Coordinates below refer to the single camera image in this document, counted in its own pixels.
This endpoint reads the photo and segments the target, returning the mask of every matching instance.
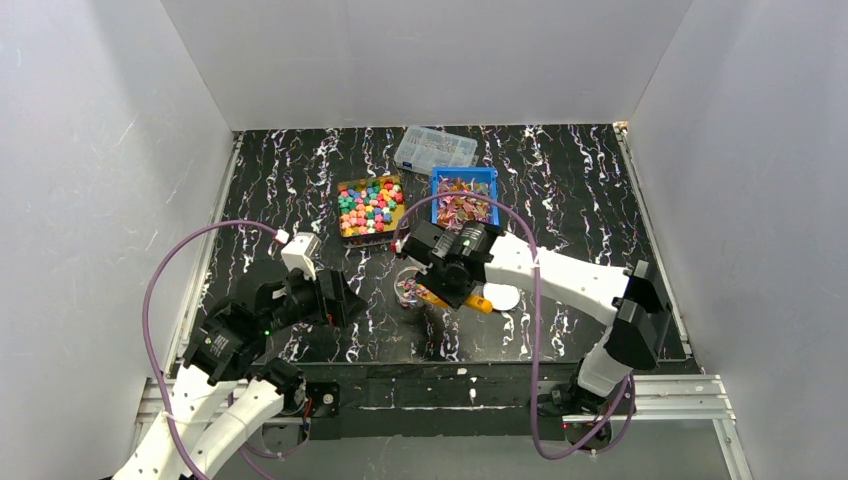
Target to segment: black marble surface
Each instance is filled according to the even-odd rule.
[[[653,260],[630,179],[611,125],[444,127],[478,141],[478,166],[498,171],[499,198],[514,205],[540,245],[603,265]],[[343,270],[368,301],[347,329],[295,325],[272,337],[273,354],[297,362],[527,361],[532,300],[508,314],[483,315],[425,306],[402,308],[393,293],[397,260],[387,246],[346,249],[338,233],[335,184],[389,173],[403,177],[410,201],[429,193],[429,177],[398,170],[393,154],[404,128],[250,131],[244,136],[222,219],[244,218],[315,232],[316,263]],[[429,216],[429,209],[419,218]],[[506,224],[515,230],[514,222]],[[279,259],[279,247],[256,231],[217,237],[199,313],[226,295],[255,259]],[[545,300],[541,358],[576,362],[602,326],[573,308]],[[676,327],[664,357],[683,359]]]

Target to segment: blue tray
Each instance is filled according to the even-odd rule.
[[[489,197],[498,199],[498,171],[492,167],[435,167],[433,168],[433,176],[430,179],[430,190],[433,194],[439,192],[439,181],[442,178],[458,178],[463,182],[486,182],[489,184]],[[439,216],[439,201],[433,200],[432,219],[433,223],[438,223]],[[489,223],[495,226],[500,226],[500,217],[497,207],[492,207],[489,211]]]

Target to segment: metal frame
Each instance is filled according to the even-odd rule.
[[[227,195],[230,193],[233,172],[235,172],[243,143],[244,132],[238,132],[233,141],[233,153],[230,155],[230,160],[227,163],[227,170],[224,173],[224,178],[221,180],[220,187],[218,187],[218,197],[215,201],[215,208],[209,217],[209,223],[220,221],[221,216],[224,214],[224,206],[227,203]],[[183,354],[186,346],[188,346],[188,339],[191,335],[191,328],[194,325],[197,306],[200,304],[200,293],[203,290],[203,283],[206,281],[206,271],[209,268],[209,261],[212,259],[217,238],[218,232],[214,231],[204,235],[201,239],[202,243],[200,249],[197,251],[197,259],[195,260],[191,280],[186,287],[183,302],[180,306],[182,316],[180,317],[174,336],[171,338],[171,344],[168,347],[168,356],[165,358],[165,363],[163,364],[167,366],[165,368],[165,376],[168,378],[171,376],[171,366],[174,365],[174,362],[176,362],[177,358]]]
[[[663,278],[666,280],[666,285],[669,290],[669,296],[673,308],[673,318],[680,333],[681,341],[683,342],[684,351],[691,357],[692,349],[689,345],[689,336],[683,318],[680,314],[679,304],[674,295],[672,286],[667,281],[668,275],[662,261],[662,257],[657,248],[656,236],[651,222],[651,217],[646,209],[645,199],[639,187],[639,173],[630,151],[630,146],[627,142],[627,122],[618,122],[613,125],[616,138],[621,147],[621,153],[624,159],[624,164],[630,176],[633,192],[636,195],[639,210],[642,215],[645,229],[647,230],[648,238],[651,242],[651,248],[654,252],[657,264],[660,268]],[[227,195],[229,193],[232,175],[238,160],[239,152],[242,146],[244,133],[238,134],[234,142],[233,154],[227,166],[227,171],[222,179],[219,189],[216,207],[212,212],[211,222],[219,221]],[[198,252],[197,261],[192,276],[192,281],[187,286],[182,306],[182,319],[180,326],[174,335],[171,342],[171,348],[167,357],[167,365],[170,370],[176,358],[185,349],[188,342],[188,335],[194,321],[196,308],[200,301],[200,294],[203,283],[206,280],[206,269],[213,254],[216,235],[207,235],[204,239],[202,248]],[[173,380],[168,380],[169,388],[173,384]],[[660,421],[679,421],[679,420],[712,420],[716,430],[716,438],[721,446],[722,453],[725,457],[727,469],[730,478],[733,480],[748,480],[751,479],[751,472],[748,463],[745,459],[742,446],[735,428],[735,414],[731,407],[727,393],[724,389],[721,379],[717,375],[638,375],[636,376],[636,407],[637,413],[634,420],[660,420]],[[238,396],[246,388],[246,382],[240,384],[235,395]],[[156,413],[162,408],[162,401],[159,398],[159,393],[155,381],[148,380],[145,386],[139,411],[136,416],[136,429],[133,441],[133,448],[137,445],[149,428]],[[223,409],[226,408],[222,404],[218,411],[213,416],[217,418]],[[615,415],[613,419],[621,420],[624,417]],[[583,416],[568,416],[563,417],[563,421],[576,422],[587,421],[592,418]],[[267,424],[297,424],[302,420],[300,418],[273,418]]]
[[[639,171],[636,168],[636,163],[633,161],[633,155],[630,153],[630,145],[627,143],[627,122],[614,123],[613,129],[615,130],[615,136],[618,139],[618,145],[621,147],[621,155],[624,157],[624,166],[627,168],[627,175],[630,177],[630,181],[633,185],[633,193],[636,195],[636,203],[639,204],[639,213],[642,215],[645,230],[648,232],[648,240],[651,241],[651,249],[654,252],[654,258],[657,261],[657,266],[659,267],[660,273],[665,281],[669,299],[671,299],[672,316],[674,318],[674,323],[677,325],[677,330],[680,332],[680,340],[683,342],[683,349],[687,355],[692,356],[692,349],[689,346],[689,334],[686,331],[686,326],[683,324],[683,319],[680,315],[680,306],[677,303],[677,297],[674,295],[674,289],[671,286],[671,282],[668,281],[668,274],[666,273],[662,256],[660,255],[659,248],[657,247],[657,238],[654,235],[654,227],[651,223],[651,216],[648,214],[645,197],[642,195],[642,188],[639,186]]]

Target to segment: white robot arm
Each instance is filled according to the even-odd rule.
[[[267,337],[301,321],[344,326],[366,306],[343,272],[316,271],[311,256],[319,245],[314,234],[301,233],[283,248],[283,263],[252,264],[235,294],[215,305],[192,333],[170,401],[186,452],[206,477],[214,477],[266,420],[284,407],[298,410],[306,401],[299,369],[279,358],[253,365],[265,353]],[[244,394],[212,421],[244,379],[249,380]],[[164,411],[157,415],[114,480],[190,477],[171,438],[168,416]]]
[[[534,260],[527,242],[474,221],[458,232],[421,222],[393,247],[399,256],[417,264],[418,283],[452,308],[459,308],[477,285],[487,282],[532,290],[533,267],[538,264],[542,295],[605,325],[603,338],[583,358],[572,384],[561,392],[565,398],[555,397],[564,413],[596,411],[633,369],[656,366],[671,306],[659,272],[647,262],[639,261],[630,271],[542,248]]]

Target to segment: white panel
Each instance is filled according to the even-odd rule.
[[[691,0],[163,0],[234,130],[629,118]]]
[[[848,4],[696,1],[631,122],[695,354],[756,478],[844,478]]]
[[[150,370],[147,280],[208,222],[232,137],[158,1],[12,0],[0,18],[0,476],[102,478]],[[160,355],[194,255],[154,296]]]

